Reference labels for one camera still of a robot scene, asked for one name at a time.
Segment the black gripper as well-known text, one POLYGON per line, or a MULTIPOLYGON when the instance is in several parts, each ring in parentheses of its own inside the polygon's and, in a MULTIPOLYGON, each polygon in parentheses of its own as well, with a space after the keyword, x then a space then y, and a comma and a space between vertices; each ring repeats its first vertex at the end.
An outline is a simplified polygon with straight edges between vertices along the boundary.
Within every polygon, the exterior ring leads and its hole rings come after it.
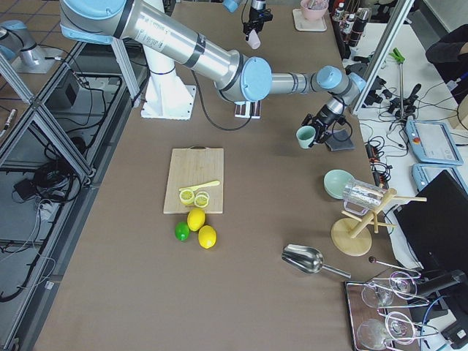
POLYGON ((253 31, 259 34, 263 30, 265 22, 273 20, 270 10, 250 10, 249 20, 243 22, 243 33, 248 37, 253 31))
POLYGON ((338 119, 339 113, 333 112, 328 106, 322 107, 315 116, 307 114, 301 122, 301 126, 312 126, 315 128, 314 138, 310 142, 309 147, 324 143, 330 137, 330 132, 327 131, 329 126, 338 119))

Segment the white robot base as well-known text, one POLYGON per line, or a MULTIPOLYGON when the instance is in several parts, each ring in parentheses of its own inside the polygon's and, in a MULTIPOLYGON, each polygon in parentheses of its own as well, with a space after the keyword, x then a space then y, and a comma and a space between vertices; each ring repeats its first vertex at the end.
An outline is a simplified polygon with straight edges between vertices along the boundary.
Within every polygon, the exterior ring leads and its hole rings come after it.
POLYGON ((144 46, 151 76, 141 110, 144 118, 189 120, 195 100, 196 88, 186 86, 176 73, 174 60, 144 46))

